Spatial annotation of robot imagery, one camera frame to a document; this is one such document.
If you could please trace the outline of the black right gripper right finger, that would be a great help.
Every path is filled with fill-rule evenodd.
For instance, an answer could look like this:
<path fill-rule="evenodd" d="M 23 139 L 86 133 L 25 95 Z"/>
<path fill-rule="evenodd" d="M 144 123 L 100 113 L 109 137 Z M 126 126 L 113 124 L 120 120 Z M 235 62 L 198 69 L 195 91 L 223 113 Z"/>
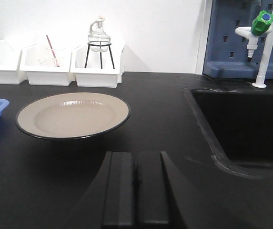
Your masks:
<path fill-rule="evenodd" d="M 165 164 L 160 152 L 140 153 L 137 172 L 140 229 L 196 228 L 196 191 Z"/>

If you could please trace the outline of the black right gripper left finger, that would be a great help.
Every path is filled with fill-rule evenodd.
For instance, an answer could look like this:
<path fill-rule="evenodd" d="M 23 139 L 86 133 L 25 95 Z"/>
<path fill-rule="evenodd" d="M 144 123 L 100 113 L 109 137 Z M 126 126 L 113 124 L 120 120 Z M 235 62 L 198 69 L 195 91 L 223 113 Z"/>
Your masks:
<path fill-rule="evenodd" d="M 132 229 L 131 153 L 107 152 L 94 181 L 69 216 L 70 229 Z"/>

